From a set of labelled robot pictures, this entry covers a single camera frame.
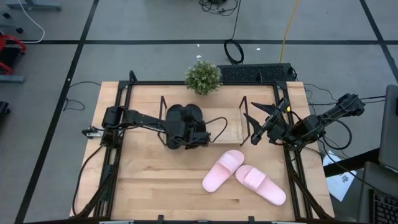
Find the potted plant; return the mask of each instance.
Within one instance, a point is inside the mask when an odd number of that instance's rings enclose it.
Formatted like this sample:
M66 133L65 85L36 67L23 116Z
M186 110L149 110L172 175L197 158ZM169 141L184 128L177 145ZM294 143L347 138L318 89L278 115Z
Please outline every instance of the potted plant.
M221 71L209 61L199 60L186 72L185 83L199 95L207 95L220 87Z

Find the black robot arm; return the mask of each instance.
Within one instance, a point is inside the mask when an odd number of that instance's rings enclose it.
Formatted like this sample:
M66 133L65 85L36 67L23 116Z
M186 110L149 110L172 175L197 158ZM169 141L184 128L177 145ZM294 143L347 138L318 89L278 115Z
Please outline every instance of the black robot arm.
M193 149L198 146L208 146L210 133L206 132L204 121L195 119L190 110L180 110L178 116L171 120L162 120L142 114L136 110L125 110L112 106L106 109L102 123L104 128L102 146L114 147L117 143L118 131L133 128L146 128L166 134L167 146L170 149Z
M313 143L325 134L325 127L336 121L338 118L347 116L359 116L364 112L365 104L354 94L345 94L336 102L334 108L321 115L310 115L294 125L286 123L282 117L283 113L290 110L290 102L283 98L278 107L275 105L261 105L252 103L255 107L269 114L266 122L260 124L248 114L244 114L252 124L254 134L251 136L251 143L256 145L264 133L267 133L269 142L277 143L278 140L288 144L294 149L301 149L305 145Z

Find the white paper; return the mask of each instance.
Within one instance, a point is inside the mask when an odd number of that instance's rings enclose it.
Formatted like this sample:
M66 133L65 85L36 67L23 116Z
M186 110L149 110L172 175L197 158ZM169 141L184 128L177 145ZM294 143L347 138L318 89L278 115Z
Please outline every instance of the white paper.
M330 157L338 162L341 159L335 156L331 151L328 151ZM323 158L323 166L327 166L329 164L333 164L334 162L325 155ZM346 195L351 183L353 182L354 177L349 173L345 172L342 174L335 175L333 177L326 178L326 182L328 184L329 192L337 198L340 202L343 201L344 196Z

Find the yellow cable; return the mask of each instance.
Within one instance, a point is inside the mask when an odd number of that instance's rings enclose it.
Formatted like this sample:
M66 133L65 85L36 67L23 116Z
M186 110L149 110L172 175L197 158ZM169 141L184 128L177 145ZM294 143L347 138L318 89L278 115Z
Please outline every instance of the yellow cable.
M279 63L282 63L282 59L284 57L284 52L285 52L285 41L286 41L286 37L287 34L289 33L289 29L290 29L290 25L292 25L293 19L294 19L294 15L296 14L296 10L297 10L297 6L299 6L300 0L296 0L296 3L294 5L294 9L293 9L293 13L290 17L290 21L289 24L287 25L286 31L285 31L285 36L284 36L284 41L282 43L282 50L280 51L280 58L279 58Z

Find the small succulent plant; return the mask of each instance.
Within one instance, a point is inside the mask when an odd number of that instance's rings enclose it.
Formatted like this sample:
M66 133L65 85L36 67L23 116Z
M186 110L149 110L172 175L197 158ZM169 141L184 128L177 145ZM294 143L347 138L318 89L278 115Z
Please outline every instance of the small succulent plant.
M221 71L209 61L199 60L186 72L185 83L199 95L207 95L209 91L220 87Z

